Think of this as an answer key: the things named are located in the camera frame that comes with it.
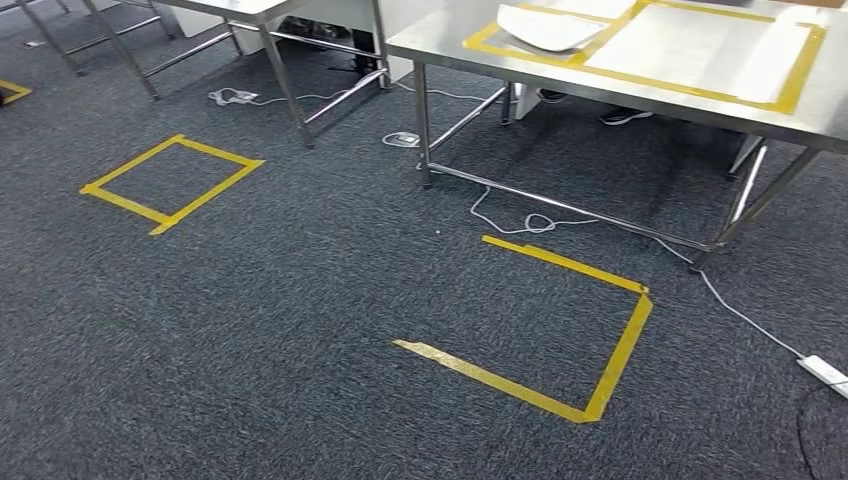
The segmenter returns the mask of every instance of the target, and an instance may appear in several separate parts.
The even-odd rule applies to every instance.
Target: black shoe
[[[600,120],[604,123],[604,125],[624,125],[630,120],[636,118],[648,118],[653,117],[654,114],[651,112],[645,112],[642,110],[636,110],[635,108],[616,108],[615,110],[602,115]]]
[[[565,93],[555,92],[553,90],[545,90],[544,88],[536,90],[536,95],[538,95],[539,98],[541,98],[542,101],[545,103],[559,103],[563,101],[565,97],[568,96]]]

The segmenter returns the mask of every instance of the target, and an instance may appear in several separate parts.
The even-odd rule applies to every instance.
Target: power cord
[[[400,83],[400,82],[395,82],[394,84],[395,84],[395,85],[397,85],[398,87],[400,87],[400,88],[402,88],[402,89],[404,89],[404,90],[408,91],[408,92],[414,92],[414,91],[415,91],[415,89],[414,89],[414,88],[412,88],[412,87],[408,87],[408,86],[406,86],[406,85],[404,85],[404,84],[402,84],[402,83]],[[427,90],[427,93],[438,93],[439,95],[444,95],[444,96],[446,96],[446,97],[451,97],[451,98],[458,98],[458,99],[460,99],[460,100],[479,100],[479,101],[481,101],[481,102],[485,102],[485,101],[486,101],[486,99],[485,99],[485,98],[474,97],[474,96],[472,96],[472,95],[457,95],[457,94],[455,94],[455,93],[446,92],[446,91],[444,91],[444,90]],[[513,100],[513,101],[511,101],[510,103],[518,103],[518,100]]]
[[[232,95],[229,96],[229,97],[226,97],[224,95],[225,92],[231,92]],[[339,95],[345,94],[347,92],[348,92],[348,90],[339,90],[338,92],[336,92],[336,93],[334,93],[334,94],[332,94],[328,97],[325,97],[324,95],[301,95],[301,96],[297,97],[297,99],[300,100],[300,99],[303,99],[303,98],[321,98],[321,99],[324,99],[324,100],[332,100],[332,99],[338,97]],[[231,103],[237,103],[237,104],[240,104],[240,105],[256,105],[258,107],[262,107],[262,106],[268,105],[270,103],[285,102],[286,100],[288,100],[287,98],[281,97],[281,98],[272,98],[272,99],[266,100],[264,102],[255,102],[255,101],[253,101],[253,99],[257,98],[259,96],[258,94],[253,93],[253,92],[248,92],[246,90],[236,90],[235,88],[229,88],[229,87],[222,88],[220,90],[215,90],[214,92],[209,92],[209,94],[207,96],[209,98],[211,98],[212,100],[215,100],[215,103],[217,103],[218,106],[220,106],[220,107],[226,107],[227,105],[229,105]]]
[[[485,191],[485,192],[483,192],[483,195],[481,195],[481,196],[480,196],[480,198],[478,198],[478,199],[477,199],[477,201],[476,201],[476,202],[474,202],[474,204],[471,206],[470,213],[471,213],[472,215],[474,215],[475,217],[482,219],[483,221],[485,221],[486,223],[488,223],[488,224],[489,224],[492,228],[494,228],[495,230],[497,230],[498,232],[503,233],[503,234],[511,235],[511,234],[515,234],[515,233],[544,233],[544,232],[550,232],[550,231],[552,231],[552,230],[556,229],[557,225],[579,225],[579,224],[587,224],[587,223],[596,223],[596,222],[598,222],[598,220],[583,220],[583,221],[576,221],[576,222],[565,222],[565,221],[555,222],[555,221],[551,220],[550,218],[546,217],[545,215],[541,215],[541,214],[538,214],[538,213],[531,213],[530,215],[527,215],[527,217],[525,217],[525,219],[524,219],[524,228],[523,228],[523,229],[517,229],[517,230],[506,230],[506,229],[504,229],[504,228],[501,228],[501,227],[500,227],[500,226],[498,226],[498,224],[496,224],[494,221],[492,221],[491,219],[489,219],[488,217],[486,217],[485,215],[483,215],[482,213],[480,213],[480,212],[478,212],[478,211],[477,211],[477,207],[479,207],[479,206],[480,206],[480,204],[483,202],[483,200],[485,200],[485,199],[486,199],[486,197],[488,197],[488,195],[489,195],[489,193],[490,193],[491,191],[492,191],[491,187],[488,187],[488,186],[487,186],[487,187],[486,187],[486,191]],[[540,219],[542,219],[542,220],[544,220],[544,221],[548,222],[548,224],[547,224],[546,226],[544,226],[544,227],[533,227],[533,226],[531,226],[531,225],[530,225],[530,223],[532,222],[532,220],[533,220],[534,218],[540,218]],[[665,248],[666,250],[668,250],[669,252],[671,252],[671,253],[672,253],[674,256],[676,256],[677,258],[679,258],[679,259],[683,260],[684,262],[686,262],[686,263],[687,263],[687,264],[689,264],[689,265],[692,265],[692,263],[693,263],[693,262],[692,262],[692,260],[691,260],[691,259],[689,259],[689,258],[688,258],[688,257],[686,257],[685,255],[683,255],[682,253],[678,252],[677,250],[675,250],[675,249],[671,248],[671,247],[670,247],[667,243],[665,243],[664,241],[662,241],[662,240],[660,240],[660,239],[658,239],[658,238],[655,238],[654,240],[656,240],[656,241],[657,241],[660,245],[662,245],[662,247],[663,247],[663,248]],[[755,329],[757,329],[757,331],[759,331],[760,333],[762,333],[763,335],[765,335],[765,336],[766,336],[769,340],[773,341],[774,343],[776,343],[776,344],[777,344],[777,345],[779,345],[780,347],[782,347],[782,348],[784,348],[784,349],[788,350],[788,351],[789,351],[789,352],[791,352],[793,355],[795,355],[796,357],[798,357],[798,358],[799,358],[799,360],[803,361],[803,360],[805,360],[805,359],[811,358],[811,357],[805,357],[804,355],[802,355],[802,354],[801,354],[801,352],[799,352],[798,350],[796,350],[796,349],[792,348],[791,346],[787,345],[785,342],[781,341],[780,339],[778,339],[777,337],[775,337],[774,335],[772,335],[772,334],[771,334],[768,330],[766,330],[765,328],[763,328],[762,326],[760,326],[759,324],[757,324],[756,322],[754,322],[753,320],[751,320],[750,318],[748,318],[748,316],[746,316],[745,314],[743,314],[743,313],[742,313],[742,312],[740,312],[739,310],[736,310],[735,308],[733,308],[732,306],[730,306],[730,305],[729,305],[729,304],[728,304],[728,303],[724,300],[724,298],[722,298],[722,296],[718,293],[718,291],[716,290],[715,286],[713,286],[713,284],[712,284],[712,282],[710,281],[710,279],[709,279],[709,277],[707,276],[707,274],[706,274],[706,273],[704,273],[702,270],[698,270],[698,271],[697,271],[697,273],[701,276],[701,279],[703,279],[704,284],[706,284],[707,288],[710,290],[710,293],[712,293],[712,294],[713,294],[713,296],[716,298],[716,300],[718,300],[718,301],[719,301],[719,303],[721,303],[721,305],[722,305],[724,308],[726,308],[728,311],[730,311],[731,313],[733,313],[733,314],[734,314],[734,315],[736,315],[737,317],[739,317],[739,318],[741,318],[741,319],[745,320],[748,324],[750,324],[752,327],[754,327]],[[821,378],[819,375],[817,375],[816,373],[814,373],[814,375],[816,375],[819,379],[822,379],[822,378]],[[805,441],[804,441],[803,418],[804,418],[804,413],[805,413],[806,404],[807,404],[807,402],[808,402],[809,398],[810,398],[813,394],[815,394],[815,393],[817,393],[817,392],[819,392],[819,391],[821,391],[821,390],[824,390],[824,389],[826,389],[826,388],[833,388],[833,387],[836,387],[836,386],[839,386],[839,385],[843,385],[843,384],[848,384],[848,381],[845,381],[845,382],[835,382],[835,383],[829,383],[829,382],[826,382],[826,381],[825,381],[825,384],[824,384],[824,385],[819,386],[818,388],[816,388],[816,389],[814,389],[814,390],[811,390],[811,391],[807,392],[807,393],[806,393],[806,394],[802,397],[802,399],[801,399],[801,401],[799,402],[799,405],[798,405],[798,410],[797,410],[796,415],[795,415],[795,427],[796,427],[796,433],[797,433],[797,435],[798,435],[798,445],[799,445],[799,448],[800,448],[800,450],[801,450],[801,457],[802,457],[802,459],[803,459],[803,461],[804,461],[804,466],[806,467],[807,472],[809,473],[810,478],[811,478],[812,480],[821,480],[821,479],[820,479],[820,478],[816,475],[815,470],[813,469],[813,466],[812,466],[812,464],[810,463],[810,459],[809,459],[809,457],[808,457],[808,455],[807,455],[807,447],[806,447],[806,443],[805,443]]]
[[[501,233],[507,234],[507,235],[511,235],[511,234],[514,234],[514,233],[545,233],[545,232],[550,232],[550,231],[554,230],[557,227],[557,225],[581,225],[581,224],[596,223],[597,222],[597,220],[583,220],[583,221],[576,221],[576,222],[564,222],[564,221],[555,222],[555,221],[551,220],[550,218],[548,218],[544,215],[540,215],[538,213],[531,213],[530,215],[527,215],[527,217],[524,219],[524,228],[523,229],[505,230],[505,229],[501,228],[500,226],[498,226],[491,219],[489,219],[488,217],[486,217],[485,215],[483,215],[482,213],[479,213],[477,211],[477,207],[480,206],[480,203],[482,203],[483,200],[486,199],[486,197],[489,195],[489,192],[491,192],[491,191],[492,191],[491,187],[486,187],[486,191],[483,192],[483,195],[481,195],[480,198],[478,198],[477,201],[474,202],[474,205],[471,206],[470,213],[472,215],[474,215],[475,217],[484,220],[486,223],[491,225],[495,230],[497,230]],[[530,222],[533,220],[533,218],[543,219],[546,222],[548,222],[548,224],[544,227],[532,227],[530,225]],[[659,242],[659,244],[662,245],[663,248],[665,248],[669,252],[673,253],[677,258],[683,260],[684,262],[686,262],[690,265],[693,263],[692,260],[690,260],[689,258],[684,256],[683,254],[681,254],[677,250],[674,250],[673,248],[669,247],[668,244],[666,244],[662,240],[656,239],[656,238],[654,240]],[[724,308],[726,308],[728,311],[730,311],[734,315],[738,316],[739,318],[748,322],[751,326],[756,328],[760,333],[762,333],[763,335],[765,335],[766,337],[768,337],[770,340],[777,343],[781,347],[785,348],[786,350],[792,352],[792,354],[795,355],[796,357],[798,357],[799,359],[803,360],[804,358],[806,358],[804,355],[801,354],[801,352],[790,347],[786,343],[782,342],[777,337],[772,335],[768,330],[766,330],[765,328],[758,325],[756,322],[754,322],[753,320],[748,318],[746,315],[742,314],[742,312],[731,307],[727,302],[724,301],[724,298],[722,298],[722,296],[715,289],[715,287],[713,286],[709,277],[707,277],[707,274],[704,273],[703,271],[700,271],[700,270],[698,271],[698,274],[701,275],[701,278],[704,280],[704,283],[707,285],[707,288],[710,290],[710,292],[713,294],[713,296],[716,298],[716,300],[718,300],[719,303],[721,303],[721,305]]]
[[[397,85],[400,88],[402,88],[406,91],[409,91],[409,92],[415,91],[414,88],[408,87],[408,86],[406,86],[406,85],[404,85],[400,82],[395,82],[394,85]],[[313,94],[301,95],[301,96],[297,97],[297,99],[300,100],[300,99],[303,99],[303,98],[320,98],[320,99],[323,99],[323,100],[332,100],[332,99],[338,97],[339,95],[347,93],[348,91],[350,91],[350,89],[339,90],[338,92],[336,92],[336,93],[334,93],[330,96],[313,95]],[[227,92],[232,93],[232,95],[226,96],[225,93],[227,93]],[[450,93],[450,92],[445,92],[443,90],[427,90],[427,92],[428,93],[438,93],[440,95],[445,95],[445,96],[448,96],[448,97],[451,97],[451,98],[457,98],[457,99],[461,99],[461,100],[479,100],[481,102],[486,100],[485,98],[474,97],[474,96],[471,96],[471,95],[456,95],[456,94],[453,94],[453,93]],[[262,107],[262,106],[265,106],[265,105],[268,105],[268,104],[271,104],[271,103],[274,103],[274,102],[285,102],[286,100],[288,100],[287,98],[280,97],[280,98],[272,98],[272,99],[266,100],[264,102],[256,102],[256,101],[254,101],[254,99],[259,97],[258,93],[249,92],[247,90],[237,90],[235,88],[230,88],[230,87],[225,87],[225,88],[222,88],[220,90],[215,90],[214,92],[209,92],[209,94],[207,96],[210,99],[215,100],[215,103],[218,104],[218,106],[221,106],[221,107],[226,107],[227,105],[229,105],[231,103],[237,103],[239,105],[256,105],[258,107]],[[518,103],[518,100],[513,100],[512,103]],[[386,139],[391,135],[395,135],[395,134],[389,134],[389,135],[386,135],[385,137],[383,137],[383,143],[386,143]],[[387,143],[387,145],[402,146],[402,145],[394,145],[394,144],[389,144],[389,143]]]
[[[486,217],[485,215],[483,215],[482,213],[479,213],[477,211],[477,207],[479,207],[480,204],[483,202],[483,200],[485,200],[486,197],[489,196],[489,193],[491,191],[492,191],[491,187],[486,187],[486,191],[483,192],[483,195],[481,195],[480,198],[478,198],[477,201],[474,202],[474,205],[471,206],[471,210],[470,210],[471,215],[474,215],[475,217],[485,221],[486,223],[491,225],[492,228],[494,228],[495,230],[497,230],[497,231],[499,231],[503,234],[506,234],[506,235],[512,235],[514,233],[545,233],[545,232],[550,232],[550,231],[555,230],[557,225],[584,225],[584,224],[587,224],[587,223],[596,223],[597,222],[597,220],[579,220],[579,221],[576,221],[576,222],[566,222],[566,221],[555,222],[555,221],[551,220],[550,218],[546,217],[545,215],[542,215],[542,214],[539,214],[539,213],[531,213],[530,215],[527,215],[524,218],[524,228],[518,229],[518,230],[504,230],[503,228],[499,227],[498,224],[496,224],[495,222],[490,220],[488,217]],[[533,227],[530,224],[533,222],[534,218],[544,220],[544,221],[548,222],[548,224],[545,225],[544,227]]]

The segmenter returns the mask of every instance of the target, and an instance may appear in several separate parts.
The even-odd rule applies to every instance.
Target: white cable
[[[525,233],[525,232],[544,233],[544,232],[549,232],[549,231],[554,230],[557,227],[557,225],[580,225],[580,224],[597,222],[597,220],[583,220],[583,221],[577,221],[577,222],[554,222],[553,220],[551,220],[550,218],[548,218],[544,215],[540,215],[538,213],[531,213],[530,215],[527,215],[527,217],[524,219],[524,227],[525,227],[524,229],[521,229],[521,230],[504,230],[503,228],[499,227],[495,222],[493,222],[492,220],[487,218],[485,215],[477,212],[477,207],[480,205],[481,202],[483,202],[483,200],[486,199],[486,197],[489,195],[489,192],[491,192],[491,190],[492,189],[487,186],[486,191],[483,192],[483,195],[481,195],[480,198],[478,198],[476,202],[474,202],[474,205],[471,206],[470,211],[471,211],[472,215],[474,215],[477,218],[482,219],[483,221],[485,221],[486,223],[491,225],[492,228],[494,228],[495,230],[497,230],[497,231],[499,231],[500,233],[503,233],[503,234],[511,235],[511,234],[514,234],[514,233]],[[545,226],[545,227],[542,227],[542,228],[531,227],[530,222],[532,221],[533,218],[536,218],[536,217],[547,221],[548,225]],[[677,250],[669,247],[668,244],[665,243],[664,241],[662,241],[658,238],[655,238],[654,240],[659,242],[659,244],[662,245],[663,248],[665,248],[666,250],[668,250],[669,252],[674,254],[674,256],[683,260],[687,264],[692,265],[692,263],[694,263],[694,262],[692,262],[692,260],[690,260],[689,258],[684,256],[682,253],[680,253]],[[801,352],[799,352],[798,350],[790,347],[789,345],[787,345],[786,343],[782,342],[780,339],[778,339],[777,337],[772,335],[768,330],[766,330],[765,328],[763,328],[759,324],[757,324],[757,322],[751,320],[750,318],[748,318],[745,314],[743,314],[739,310],[736,310],[735,308],[731,307],[726,301],[724,301],[724,298],[722,298],[722,296],[718,293],[718,290],[715,289],[715,287],[713,286],[709,277],[707,277],[707,274],[704,273],[701,270],[698,270],[698,274],[701,275],[701,278],[704,280],[704,283],[707,285],[707,288],[710,290],[710,292],[713,294],[713,296],[716,298],[716,300],[718,300],[719,303],[721,303],[721,305],[724,308],[726,308],[728,311],[730,311],[731,313],[733,313],[737,317],[741,318],[742,320],[745,320],[746,322],[748,322],[752,327],[756,328],[760,333],[762,333],[763,335],[768,337],[774,343],[776,343],[776,344],[780,345],[781,347],[785,348],[786,350],[792,352],[792,354],[795,355],[796,357],[798,357],[802,360],[807,358],[806,356],[802,355]]]
[[[332,100],[332,99],[334,99],[334,98],[338,97],[339,95],[343,95],[343,94],[347,93],[348,91],[349,91],[349,90],[339,90],[338,92],[336,92],[336,93],[334,93],[334,94],[330,95],[329,97],[325,97],[324,95],[301,95],[301,96],[296,97],[296,98],[297,98],[298,100],[303,99],[303,98],[321,98],[321,99],[323,99],[323,100]],[[287,99],[287,98],[272,98],[271,100],[267,100],[267,101],[265,101],[265,102],[254,102],[254,101],[250,101],[250,102],[247,102],[247,103],[249,103],[249,104],[251,104],[251,105],[257,105],[257,106],[260,106],[260,107],[261,107],[261,106],[264,106],[264,105],[268,105],[269,103],[274,103],[274,102],[285,102],[286,100],[288,100],[288,99]]]
[[[224,92],[232,92],[233,95],[229,98],[224,98]],[[301,96],[297,97],[297,99],[300,100],[302,98],[322,98],[324,100],[332,100],[333,98],[336,98],[337,96],[342,95],[342,94],[347,93],[347,92],[348,92],[348,90],[340,90],[340,91],[330,95],[329,97],[325,97],[323,95],[301,95]],[[266,100],[264,102],[254,102],[253,100],[245,100],[245,99],[239,98],[238,97],[239,94],[255,95],[251,92],[242,92],[241,90],[236,90],[235,88],[226,87],[226,88],[222,88],[220,90],[216,90],[214,92],[209,92],[209,94],[207,96],[209,98],[211,98],[212,100],[215,100],[215,103],[217,103],[221,107],[225,107],[225,106],[227,106],[231,103],[238,103],[238,104],[241,104],[241,105],[256,105],[256,106],[261,107],[261,106],[264,106],[264,105],[268,105],[269,103],[284,102],[284,101],[288,100],[287,98],[272,98],[271,100]]]
[[[414,88],[412,88],[412,87],[407,87],[406,85],[404,85],[404,84],[402,84],[402,83],[400,83],[400,82],[395,82],[395,85],[397,85],[398,87],[400,87],[400,88],[402,88],[402,89],[404,89],[404,90],[406,90],[406,91],[409,91],[409,92],[414,92],[414,91],[415,91],[415,89],[414,89]],[[485,98],[474,97],[474,96],[471,96],[471,95],[456,95],[456,94],[454,94],[454,93],[445,92],[444,90],[427,90],[427,93],[438,93],[439,95],[445,95],[445,96],[447,96],[447,97],[451,97],[451,98],[458,98],[458,99],[460,99],[460,100],[479,100],[479,101],[481,101],[481,102],[485,102],[485,101],[486,101],[486,99],[485,99]],[[513,101],[512,101],[512,103],[518,103],[518,100],[513,100]]]
[[[414,88],[408,87],[408,86],[406,86],[406,85],[404,85],[400,82],[396,82],[395,85],[399,86],[400,88],[402,88],[404,90],[410,91],[410,92],[415,91]],[[332,100],[332,99],[336,98],[337,96],[345,94],[349,91],[350,91],[350,89],[339,90],[338,92],[336,92],[336,93],[334,93],[330,96],[301,95],[301,96],[296,97],[296,98],[298,100],[301,100],[303,98],[320,98],[322,100]],[[229,98],[224,98],[224,92],[231,92],[231,93],[233,93],[233,96],[231,96]],[[481,102],[486,100],[485,98],[474,97],[474,96],[471,96],[471,95],[455,95],[453,93],[445,92],[443,90],[427,90],[427,92],[438,93],[440,95],[445,95],[445,96],[448,96],[448,97],[451,97],[451,98],[457,98],[457,99],[460,99],[460,100],[479,100]],[[211,98],[212,100],[215,100],[215,103],[217,103],[219,106],[222,106],[222,107],[225,107],[225,106],[227,106],[231,103],[238,103],[238,104],[241,104],[241,105],[256,105],[258,107],[262,107],[262,106],[265,106],[265,105],[268,105],[268,104],[271,104],[271,103],[274,103],[274,102],[285,102],[286,100],[288,100],[287,98],[281,97],[281,98],[272,98],[272,99],[266,100],[264,102],[255,102],[252,99],[251,100],[244,100],[244,99],[237,98],[238,95],[241,94],[241,93],[248,94],[248,95],[254,95],[251,92],[242,92],[241,90],[236,90],[235,88],[225,87],[225,88],[222,88],[220,90],[216,90],[214,92],[209,92],[209,94],[207,96],[209,98]],[[518,103],[518,100],[513,100],[512,103]]]
[[[491,191],[492,191],[491,187],[486,187],[486,191],[483,192],[483,195],[481,195],[480,198],[478,198],[477,201],[474,202],[474,205],[471,206],[471,210],[470,210],[471,215],[474,215],[475,217],[485,221],[486,223],[491,225],[492,228],[494,228],[495,230],[497,230],[497,231],[499,231],[503,234],[506,234],[506,235],[512,235],[514,233],[545,233],[545,232],[550,232],[552,230],[555,230],[557,225],[583,225],[583,224],[586,224],[586,223],[597,222],[597,220],[580,220],[580,221],[576,221],[576,222],[565,222],[565,221],[555,222],[555,221],[551,220],[550,218],[546,217],[545,215],[542,215],[542,214],[539,214],[539,213],[531,213],[530,215],[527,215],[527,217],[524,218],[524,228],[522,228],[520,230],[504,230],[503,228],[499,227],[498,224],[496,224],[495,222],[490,220],[488,217],[486,217],[485,215],[483,215],[482,213],[479,213],[477,211],[477,207],[480,205],[480,203],[483,202],[483,200],[486,199],[487,196],[489,196],[489,192],[491,192]],[[533,221],[534,218],[540,218],[540,219],[548,222],[548,224],[544,227],[532,227],[530,225],[530,223]]]
[[[693,263],[692,260],[690,260],[689,258],[686,258],[683,254],[679,253],[675,249],[669,247],[667,243],[663,242],[659,238],[655,238],[654,240],[659,242],[659,244],[662,245],[663,248],[665,248],[669,252],[673,253],[676,257],[680,258],[681,260],[688,263],[689,265],[691,265]],[[778,339],[777,337],[772,335],[768,330],[766,330],[765,328],[763,328],[759,324],[757,324],[757,322],[751,320],[750,318],[748,318],[745,314],[743,314],[739,310],[736,310],[735,308],[728,305],[728,303],[724,301],[724,298],[722,298],[722,296],[718,293],[718,290],[715,289],[715,287],[713,286],[713,283],[710,281],[709,277],[707,277],[707,274],[704,273],[703,270],[697,270],[697,272],[698,272],[699,275],[701,275],[701,278],[704,280],[704,283],[707,285],[707,288],[710,289],[710,292],[712,292],[713,296],[716,298],[716,300],[719,301],[719,303],[721,303],[721,305],[724,308],[726,308],[727,310],[729,310],[731,313],[733,313],[737,317],[741,318],[742,320],[745,320],[746,322],[748,322],[752,327],[759,330],[760,333],[762,333],[763,335],[768,337],[774,343],[780,345],[781,347],[785,348],[786,350],[789,350],[796,357],[800,358],[801,360],[807,358],[806,356],[801,355],[801,352],[799,352],[798,350],[795,350],[794,348],[790,347],[789,345],[787,345],[786,343],[782,342],[780,339]]]

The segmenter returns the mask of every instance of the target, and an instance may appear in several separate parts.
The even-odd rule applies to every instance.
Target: white power strip
[[[810,355],[798,360],[798,365],[812,373],[822,382],[828,384],[837,393],[848,398],[848,377],[835,369],[831,364],[822,360],[818,355]]]

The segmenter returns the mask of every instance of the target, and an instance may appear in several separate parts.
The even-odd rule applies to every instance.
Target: yellow tape border
[[[10,92],[14,93],[14,95],[6,97],[3,100],[3,105],[8,105],[14,102],[15,100],[20,99],[21,97],[25,97],[32,93],[31,88],[23,87],[21,85],[12,82],[7,82],[5,80],[0,80],[0,87],[5,88],[6,90],[9,90]]]
[[[484,235],[483,241],[491,245],[496,245],[513,252],[523,253],[539,260],[544,260],[546,262],[574,270],[592,278],[596,278],[603,282],[607,282],[639,294],[639,300],[636,302],[636,306],[630,315],[630,319],[627,321],[627,325],[624,327],[624,331],[613,349],[612,355],[610,355],[607,365],[601,374],[600,380],[595,386],[595,390],[592,392],[591,397],[589,397],[589,402],[586,404],[586,407],[583,410],[580,410],[570,405],[566,405],[554,398],[548,397],[547,395],[515,383],[512,380],[484,370],[425,343],[412,343],[405,340],[394,340],[392,343],[425,358],[434,360],[451,370],[471,377],[496,390],[512,395],[519,400],[535,405],[543,410],[553,413],[554,415],[565,418],[566,420],[570,420],[574,423],[599,421],[604,414],[604,409],[606,409],[607,403],[612,397],[613,391],[615,390],[619,379],[621,379],[624,367],[627,365],[627,361],[630,359],[630,355],[636,347],[636,342],[639,340],[642,328],[645,326],[645,322],[648,320],[648,316],[651,314],[651,310],[653,309],[653,302],[651,302],[651,299],[648,297],[648,288],[634,282],[633,280],[628,280],[624,277],[605,272],[595,267],[531,245],[525,245],[522,247],[489,235]]]
[[[241,165],[243,168],[241,168],[236,173],[227,177],[221,183],[219,183],[219,184],[215,185],[214,187],[212,187],[211,189],[209,189],[203,195],[192,200],[188,205],[181,208],[180,210],[178,210],[176,213],[174,213],[172,215],[168,215],[168,214],[159,212],[157,210],[154,210],[152,208],[146,207],[146,206],[144,206],[144,205],[142,205],[138,202],[135,202],[135,201],[130,200],[128,198],[122,197],[118,194],[112,193],[112,192],[103,188],[103,185],[105,185],[106,183],[114,180],[119,175],[122,175],[122,174],[128,172],[129,170],[139,166],[145,160],[149,160],[150,158],[152,158],[156,154],[161,153],[163,150],[165,150],[166,148],[168,148],[172,145],[182,145],[182,146],[190,148],[192,150],[196,150],[196,151],[199,151],[201,153],[212,155],[213,157],[217,157],[217,158],[220,158],[220,159],[223,159],[223,160],[229,160],[231,162],[234,162],[234,163]],[[200,142],[196,142],[194,140],[190,140],[190,139],[186,138],[185,135],[183,135],[183,134],[177,134],[177,135],[174,135],[173,137],[165,140],[164,142],[156,145],[155,147],[151,148],[150,150],[147,150],[146,152],[135,157],[134,159],[130,160],[129,162],[121,165],[120,167],[116,168],[115,170],[112,170],[111,172],[107,173],[106,175],[98,178],[97,180],[83,186],[82,189],[80,189],[80,193],[82,193],[83,195],[93,195],[93,196],[98,197],[102,200],[105,200],[109,203],[112,203],[112,204],[117,205],[121,208],[124,208],[124,209],[129,210],[133,213],[136,213],[136,214],[141,215],[145,218],[149,218],[150,220],[153,220],[154,222],[159,223],[159,226],[154,228],[150,232],[150,235],[160,235],[160,234],[164,233],[165,231],[167,231],[169,228],[176,225],[180,220],[185,218],[188,214],[190,214],[191,212],[200,208],[203,204],[205,204],[206,202],[211,200],[213,197],[220,194],[221,192],[223,192],[227,188],[231,187],[237,181],[241,180],[245,175],[247,175],[248,173],[252,172],[253,170],[256,170],[257,168],[259,168],[259,166],[262,165],[263,163],[265,163],[263,160],[254,160],[254,159],[242,157],[241,155],[236,155],[234,153],[230,153],[230,152],[227,152],[225,150],[221,150],[219,148],[215,148],[215,147],[212,147],[212,146],[200,143]]]
[[[806,83],[807,81],[807,77],[810,74],[810,70],[813,67],[813,63],[815,62],[821,45],[824,42],[824,37],[827,34],[827,28],[820,25],[803,22],[799,22],[796,24],[798,26],[809,28],[810,34],[807,36],[807,40],[805,41],[804,46],[801,48],[801,52],[799,53],[798,58],[795,60],[795,63],[789,71],[789,75],[786,78],[786,82],[781,88],[777,100],[774,102],[752,102],[749,100],[741,99],[728,93],[707,90],[697,87],[689,87],[677,83],[665,82],[653,78],[617,72],[615,70],[590,67],[586,65],[586,62],[592,57],[592,55],[594,55],[598,50],[600,50],[604,45],[606,45],[610,40],[612,40],[612,38],[617,35],[618,32],[620,32],[625,26],[627,26],[628,23],[630,23],[634,18],[636,18],[636,16],[638,16],[645,9],[645,7],[649,5],[659,5],[670,8],[679,8],[683,10],[692,10],[696,12],[709,13],[713,15],[723,15],[758,22],[774,22],[776,20],[775,18],[766,17],[763,15],[754,15],[744,12],[735,12],[732,10],[723,10],[718,8],[702,7],[698,5],[689,5],[677,2],[670,2],[666,0],[637,0],[637,2],[634,3],[632,7],[630,7],[624,14],[622,14],[617,19],[594,17],[591,15],[585,15],[576,12],[568,12],[547,7],[536,7],[533,5],[519,4],[519,7],[526,8],[528,10],[544,11],[547,13],[587,18],[598,22],[609,23],[610,26],[606,30],[601,32],[598,36],[596,36],[589,43],[589,45],[583,48],[580,52],[569,57],[567,60],[563,60],[557,57],[545,57],[533,53],[519,52],[507,48],[487,45],[485,42],[500,28],[498,27],[497,22],[492,22],[489,25],[483,27],[482,30],[465,39],[463,44],[466,48],[484,53],[491,53],[494,55],[518,58],[520,60],[528,60],[531,62],[552,65],[555,67],[578,70],[581,72],[601,75],[616,80],[623,80],[649,87],[662,88],[664,90],[694,95],[698,97],[708,98],[711,100],[735,103],[739,105],[745,105],[749,107],[784,114],[792,114],[795,111],[795,108],[798,106],[798,101],[801,98],[801,92],[803,90],[804,83]]]

